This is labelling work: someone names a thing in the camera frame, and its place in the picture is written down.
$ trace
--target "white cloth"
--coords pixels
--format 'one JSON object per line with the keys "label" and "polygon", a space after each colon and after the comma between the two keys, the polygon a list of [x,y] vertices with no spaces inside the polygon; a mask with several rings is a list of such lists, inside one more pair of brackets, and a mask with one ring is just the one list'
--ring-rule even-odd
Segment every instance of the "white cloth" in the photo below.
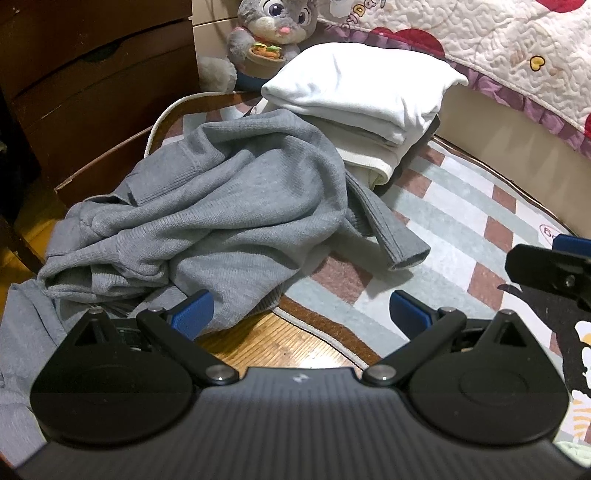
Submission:
{"label": "white cloth", "polygon": [[264,98],[299,115],[363,128],[397,145],[418,138],[464,75],[410,50],[324,43],[304,50],[263,85]]}
{"label": "white cloth", "polygon": [[[270,112],[277,108],[263,98],[251,113]],[[372,190],[388,182],[402,157],[421,137],[420,134],[407,135],[401,145],[395,145],[377,135],[365,135],[359,128],[340,127],[340,124],[310,115],[303,118],[324,133],[343,158],[347,170]]]}

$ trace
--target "beige fabric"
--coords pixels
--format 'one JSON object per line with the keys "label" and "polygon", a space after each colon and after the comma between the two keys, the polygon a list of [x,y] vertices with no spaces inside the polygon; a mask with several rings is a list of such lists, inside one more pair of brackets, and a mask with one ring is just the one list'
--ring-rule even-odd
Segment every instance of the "beige fabric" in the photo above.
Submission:
{"label": "beige fabric", "polygon": [[523,113],[463,86],[451,87],[437,135],[494,168],[591,238],[591,160]]}

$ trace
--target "wooden dresser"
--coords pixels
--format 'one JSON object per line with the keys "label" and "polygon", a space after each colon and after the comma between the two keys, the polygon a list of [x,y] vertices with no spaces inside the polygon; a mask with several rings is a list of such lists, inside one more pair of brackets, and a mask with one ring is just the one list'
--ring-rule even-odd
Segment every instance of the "wooden dresser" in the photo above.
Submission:
{"label": "wooden dresser", "polygon": [[65,204],[111,191],[199,91],[190,16],[191,0],[0,2],[0,88]]}

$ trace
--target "gray fabric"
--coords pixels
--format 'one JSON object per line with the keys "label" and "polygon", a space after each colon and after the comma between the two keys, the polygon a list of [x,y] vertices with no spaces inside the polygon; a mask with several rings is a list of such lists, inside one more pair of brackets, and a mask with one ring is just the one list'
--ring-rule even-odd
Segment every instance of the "gray fabric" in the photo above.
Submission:
{"label": "gray fabric", "polygon": [[12,285],[0,324],[0,452],[19,465],[44,444],[30,410],[37,374],[66,337],[50,298],[35,280]]}
{"label": "gray fabric", "polygon": [[215,315],[203,333],[226,329],[275,307],[309,252],[343,235],[376,236],[392,268],[429,251],[289,111],[204,124],[160,148],[111,195],[72,207],[38,281],[11,287],[0,324],[0,451],[18,464],[43,444],[31,384],[90,305],[133,317],[206,288]]}

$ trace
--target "checkered rug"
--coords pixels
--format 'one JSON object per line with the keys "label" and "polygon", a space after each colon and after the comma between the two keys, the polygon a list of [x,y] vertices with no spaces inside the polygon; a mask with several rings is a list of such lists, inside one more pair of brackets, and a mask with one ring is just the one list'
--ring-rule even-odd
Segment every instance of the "checkered rug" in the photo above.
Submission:
{"label": "checkered rug", "polygon": [[[170,118],[162,123],[168,126],[161,142],[180,140],[207,121],[240,118],[254,104],[256,100]],[[568,233],[566,227],[478,160],[437,139],[381,197],[393,215],[431,246],[427,259],[392,272],[385,268],[375,239],[334,249],[319,245],[287,285],[276,314],[366,368],[408,341],[389,316],[394,290],[405,290],[433,308],[455,307],[473,318],[493,318],[501,308],[515,310],[572,394],[557,441],[591,442],[591,381],[586,380],[591,379],[591,365],[584,364],[582,353],[591,346],[591,314],[570,300],[511,285],[504,270],[506,253],[514,245],[550,248],[556,235]]]}

